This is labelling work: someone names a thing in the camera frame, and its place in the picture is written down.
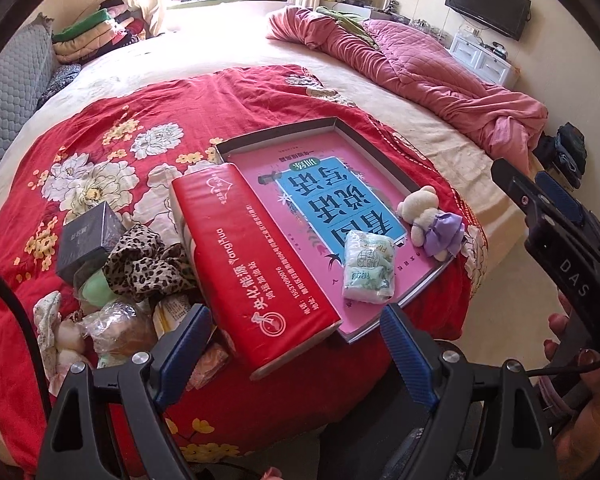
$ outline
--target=leopard print fabric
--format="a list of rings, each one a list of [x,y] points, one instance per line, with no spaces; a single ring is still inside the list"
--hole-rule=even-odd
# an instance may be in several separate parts
[[[160,235],[142,224],[124,233],[102,268],[113,292],[142,301],[196,287],[182,244],[164,246]]]

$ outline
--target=teddy bear head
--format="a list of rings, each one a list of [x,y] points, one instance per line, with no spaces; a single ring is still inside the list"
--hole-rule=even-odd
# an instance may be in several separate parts
[[[427,209],[435,210],[433,212],[435,216],[439,203],[435,188],[433,186],[422,186],[398,204],[398,214],[405,222],[413,224]]]

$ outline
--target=silver screw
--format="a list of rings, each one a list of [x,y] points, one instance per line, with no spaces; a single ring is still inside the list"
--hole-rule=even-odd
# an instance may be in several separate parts
[[[72,374],[79,374],[81,371],[84,370],[85,366],[86,364],[84,364],[83,361],[78,361],[77,363],[72,364],[69,370],[71,370]]]
[[[510,372],[521,372],[522,365],[515,359],[509,359],[507,361],[507,370],[509,370]]]
[[[445,350],[442,352],[442,358],[447,363],[457,363],[460,360],[460,354],[458,352],[454,352],[453,350]]]
[[[147,352],[138,352],[137,354],[134,354],[131,360],[136,365],[143,365],[149,360],[149,354]]]

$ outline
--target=wall-mounted television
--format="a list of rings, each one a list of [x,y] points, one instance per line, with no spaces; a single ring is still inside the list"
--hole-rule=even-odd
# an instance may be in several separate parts
[[[456,12],[519,40],[530,16],[530,0],[446,0]]]

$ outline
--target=gray quilted headboard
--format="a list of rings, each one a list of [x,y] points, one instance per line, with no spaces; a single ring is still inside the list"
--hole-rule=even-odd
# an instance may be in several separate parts
[[[51,20],[39,14],[0,53],[0,160],[36,111],[55,67]]]

